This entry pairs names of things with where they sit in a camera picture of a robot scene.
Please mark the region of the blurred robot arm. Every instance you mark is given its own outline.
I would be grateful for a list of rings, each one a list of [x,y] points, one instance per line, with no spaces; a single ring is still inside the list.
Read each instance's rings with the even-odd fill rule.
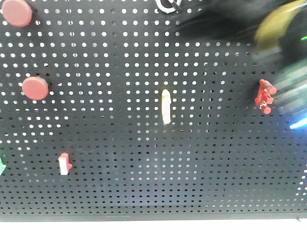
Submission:
[[[279,60],[276,106],[290,128],[307,126],[307,3],[304,0],[206,0],[179,18],[186,35],[237,38],[258,61]]]

